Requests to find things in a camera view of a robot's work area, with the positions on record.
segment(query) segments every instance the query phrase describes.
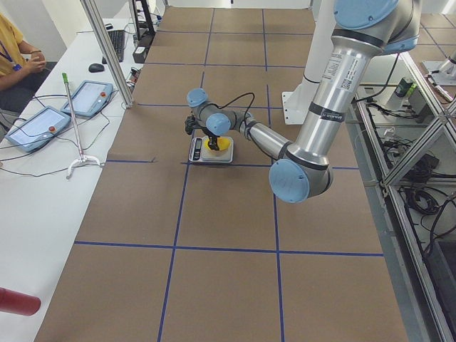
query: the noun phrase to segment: blue tablet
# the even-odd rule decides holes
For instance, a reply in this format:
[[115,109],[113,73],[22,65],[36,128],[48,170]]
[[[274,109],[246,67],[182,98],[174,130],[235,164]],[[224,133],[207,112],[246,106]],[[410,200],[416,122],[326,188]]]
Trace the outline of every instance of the blue tablet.
[[5,138],[25,152],[39,150],[59,134],[71,119],[59,110],[47,106],[28,119],[19,128],[10,130]]
[[[113,89],[111,83],[83,81],[71,96],[75,114],[84,118],[92,118],[109,100]],[[61,111],[71,114],[68,101]]]

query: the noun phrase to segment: black keyboard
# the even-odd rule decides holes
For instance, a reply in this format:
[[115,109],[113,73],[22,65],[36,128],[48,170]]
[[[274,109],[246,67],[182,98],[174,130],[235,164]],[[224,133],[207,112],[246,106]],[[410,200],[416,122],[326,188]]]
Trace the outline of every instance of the black keyboard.
[[[125,31],[124,30],[114,30],[108,31],[109,38],[113,43],[115,54],[119,62],[123,61],[123,50],[125,48]],[[103,57],[101,63],[106,64],[106,59]]]

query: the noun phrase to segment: white desk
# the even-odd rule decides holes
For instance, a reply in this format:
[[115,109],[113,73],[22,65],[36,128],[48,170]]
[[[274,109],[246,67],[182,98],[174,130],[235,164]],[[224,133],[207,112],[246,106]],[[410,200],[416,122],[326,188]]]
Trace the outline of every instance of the white desk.
[[[123,29],[126,19],[107,19],[115,29]],[[133,38],[128,37],[121,67],[125,77],[134,64]],[[101,51],[94,33],[79,33],[36,95],[65,94],[62,72],[68,74],[71,90],[88,79],[113,83],[109,69],[89,73],[88,66],[101,62]],[[65,99],[43,99],[45,105],[61,108]],[[22,118],[29,118],[42,108],[34,100]],[[124,113],[122,98],[117,94],[103,110],[110,125],[86,152],[105,161]],[[102,115],[79,126],[83,147],[92,143],[107,123]],[[75,140],[74,130],[62,138]],[[9,146],[3,140],[0,147]],[[22,155],[18,148],[0,150],[0,160]],[[68,167],[78,157],[78,149],[70,142],[53,139],[38,152],[4,162],[3,168],[14,172],[41,174]],[[31,317],[0,312],[0,342],[28,342],[35,339],[63,266],[73,245],[93,190],[100,177],[97,166],[78,168],[70,180],[66,172],[40,178],[13,175],[0,170],[0,287],[31,294],[41,299],[41,308]]]

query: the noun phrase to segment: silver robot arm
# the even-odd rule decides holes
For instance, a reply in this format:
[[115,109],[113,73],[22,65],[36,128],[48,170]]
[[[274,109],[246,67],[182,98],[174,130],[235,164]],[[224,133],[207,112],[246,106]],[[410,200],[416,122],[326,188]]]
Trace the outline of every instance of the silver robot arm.
[[336,1],[333,53],[296,142],[250,113],[220,110],[202,89],[192,90],[187,101],[201,127],[215,135],[238,130],[276,159],[269,172],[274,194],[285,202],[302,202],[331,186],[328,151],[370,60],[414,48],[420,14],[421,0]]

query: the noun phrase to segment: computer mouse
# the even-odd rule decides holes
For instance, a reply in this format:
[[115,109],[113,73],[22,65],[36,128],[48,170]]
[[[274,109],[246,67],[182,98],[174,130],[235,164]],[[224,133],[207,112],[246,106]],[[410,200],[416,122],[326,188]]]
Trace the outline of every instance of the computer mouse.
[[94,64],[90,64],[90,65],[88,66],[88,70],[89,70],[91,73],[99,73],[99,72],[105,70],[105,66],[104,66],[103,64],[94,63]]

